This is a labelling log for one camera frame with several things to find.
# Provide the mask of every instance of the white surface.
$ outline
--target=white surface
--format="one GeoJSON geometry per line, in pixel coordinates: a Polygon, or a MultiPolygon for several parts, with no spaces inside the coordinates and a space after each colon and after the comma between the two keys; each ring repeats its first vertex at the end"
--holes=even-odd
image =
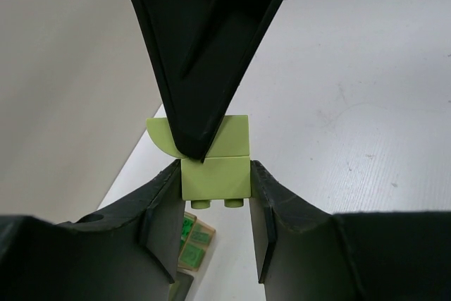
{"type": "MultiPolygon", "coordinates": [[[[229,109],[252,158],[327,212],[451,209],[450,23],[450,0],[286,1],[229,109]]],[[[143,135],[102,205],[169,162],[143,135]]],[[[195,214],[218,238],[190,297],[264,300],[248,207],[195,214]]]]}
{"type": "Polygon", "coordinates": [[[129,0],[0,0],[0,214],[99,206],[161,101],[129,0]]]}

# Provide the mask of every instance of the beige background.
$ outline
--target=beige background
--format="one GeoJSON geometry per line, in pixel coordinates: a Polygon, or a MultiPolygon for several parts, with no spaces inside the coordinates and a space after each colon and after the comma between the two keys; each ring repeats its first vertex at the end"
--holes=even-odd
{"type": "Polygon", "coordinates": [[[128,0],[0,0],[0,213],[96,209],[160,99],[128,0]]]}

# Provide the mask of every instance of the yellow-green block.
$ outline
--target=yellow-green block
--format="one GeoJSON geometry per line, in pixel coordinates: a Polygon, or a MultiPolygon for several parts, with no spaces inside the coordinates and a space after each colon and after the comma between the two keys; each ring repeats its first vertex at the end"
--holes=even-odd
{"type": "MultiPolygon", "coordinates": [[[[149,118],[147,132],[154,144],[166,154],[184,159],[172,138],[167,118],[149,118]]],[[[247,116],[225,116],[219,126],[207,158],[222,156],[249,156],[249,119],[247,116]]]]}
{"type": "Polygon", "coordinates": [[[250,157],[206,158],[202,164],[182,159],[185,201],[245,199],[251,196],[250,157]]]}
{"type": "Polygon", "coordinates": [[[249,156],[249,119],[247,116],[224,116],[207,158],[249,156]]]}

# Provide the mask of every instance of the black plastic part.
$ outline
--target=black plastic part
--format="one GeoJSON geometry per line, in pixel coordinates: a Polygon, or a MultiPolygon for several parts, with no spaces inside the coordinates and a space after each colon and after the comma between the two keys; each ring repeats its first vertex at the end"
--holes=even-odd
{"type": "Polygon", "coordinates": [[[451,300],[450,212],[329,215],[259,162],[251,171],[254,245],[268,301],[451,300]],[[276,230],[271,255],[262,254],[265,227],[276,230]]]}
{"type": "Polygon", "coordinates": [[[282,0],[131,0],[175,145],[203,159],[282,0]]]}
{"type": "Polygon", "coordinates": [[[167,300],[185,202],[180,162],[78,223],[0,217],[0,300],[167,300]]]}

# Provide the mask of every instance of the lego brick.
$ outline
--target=lego brick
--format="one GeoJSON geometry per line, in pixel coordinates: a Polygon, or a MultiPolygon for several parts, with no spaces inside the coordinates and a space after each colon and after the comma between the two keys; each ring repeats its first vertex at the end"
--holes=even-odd
{"type": "Polygon", "coordinates": [[[249,119],[247,116],[224,116],[207,158],[249,156],[249,119]]]}
{"type": "MultiPolygon", "coordinates": [[[[150,118],[147,132],[154,144],[166,154],[184,159],[172,138],[167,118],[150,118]]],[[[249,156],[249,119],[247,116],[225,116],[207,158],[222,156],[249,156]]]]}
{"type": "Polygon", "coordinates": [[[251,195],[250,157],[182,159],[182,197],[187,200],[244,199],[251,195]]]}

